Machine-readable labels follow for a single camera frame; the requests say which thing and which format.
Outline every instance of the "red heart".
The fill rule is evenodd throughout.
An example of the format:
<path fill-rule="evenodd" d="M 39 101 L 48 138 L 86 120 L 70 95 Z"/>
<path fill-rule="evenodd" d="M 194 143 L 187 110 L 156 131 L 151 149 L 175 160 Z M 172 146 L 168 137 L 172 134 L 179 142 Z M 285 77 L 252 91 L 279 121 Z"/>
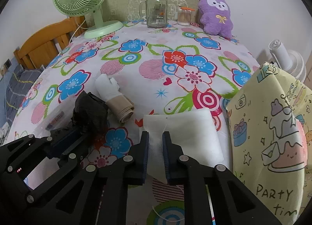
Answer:
<path fill-rule="evenodd" d="M 143 126 L 143 118 L 141 118 L 139 121 L 137 119 L 135 119 L 135 124 L 138 126 L 138 127 L 142 127 Z"/>
<path fill-rule="evenodd" d="M 172 80 L 170 78 L 166 78 L 166 81 L 163 83 L 165 86 L 168 86 L 172 83 Z"/>

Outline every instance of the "wooden chair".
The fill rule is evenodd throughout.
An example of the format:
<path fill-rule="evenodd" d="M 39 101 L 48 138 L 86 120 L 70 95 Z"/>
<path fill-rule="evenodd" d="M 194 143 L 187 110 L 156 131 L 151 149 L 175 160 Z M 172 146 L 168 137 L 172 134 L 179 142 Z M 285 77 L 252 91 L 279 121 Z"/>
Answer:
<path fill-rule="evenodd" d="M 75 32 L 84 20 L 84 16 L 71 17 L 40 29 L 27 39 L 19 50 L 14 51 L 17 61 L 28 69 L 47 66 L 59 53 L 53 40 L 56 39 L 63 50 L 69 44 L 71 38 L 69 32 Z M 75 36 L 81 35 L 84 31 L 80 28 Z"/>

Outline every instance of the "purple plush toy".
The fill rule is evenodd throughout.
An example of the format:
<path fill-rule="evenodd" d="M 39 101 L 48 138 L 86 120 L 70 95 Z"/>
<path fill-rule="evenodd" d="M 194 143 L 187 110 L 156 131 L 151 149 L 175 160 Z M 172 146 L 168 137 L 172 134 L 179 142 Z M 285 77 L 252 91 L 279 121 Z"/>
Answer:
<path fill-rule="evenodd" d="M 198 7 L 202 13 L 200 22 L 207 34 L 232 38 L 233 23 L 225 0 L 200 0 Z"/>

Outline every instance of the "gray blanket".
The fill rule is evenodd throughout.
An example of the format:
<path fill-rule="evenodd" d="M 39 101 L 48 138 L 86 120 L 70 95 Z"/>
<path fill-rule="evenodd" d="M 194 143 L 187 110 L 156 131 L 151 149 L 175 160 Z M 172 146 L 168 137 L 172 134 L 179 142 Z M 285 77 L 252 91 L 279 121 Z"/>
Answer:
<path fill-rule="evenodd" d="M 15 68 L 6 90 L 6 100 L 4 101 L 6 118 L 10 126 L 24 97 L 40 74 L 41 71 L 39 69 L 24 70 L 21 65 L 17 65 Z"/>

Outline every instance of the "orange lid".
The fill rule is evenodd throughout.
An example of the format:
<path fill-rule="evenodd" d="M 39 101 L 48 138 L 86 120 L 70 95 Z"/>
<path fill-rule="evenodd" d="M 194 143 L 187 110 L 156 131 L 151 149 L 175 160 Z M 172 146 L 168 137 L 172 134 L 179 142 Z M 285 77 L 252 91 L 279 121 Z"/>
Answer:
<path fill-rule="evenodd" d="M 193 8 L 187 8 L 187 7 L 181 7 L 181 9 L 183 9 L 183 10 L 195 11 L 195 9 L 193 9 Z"/>

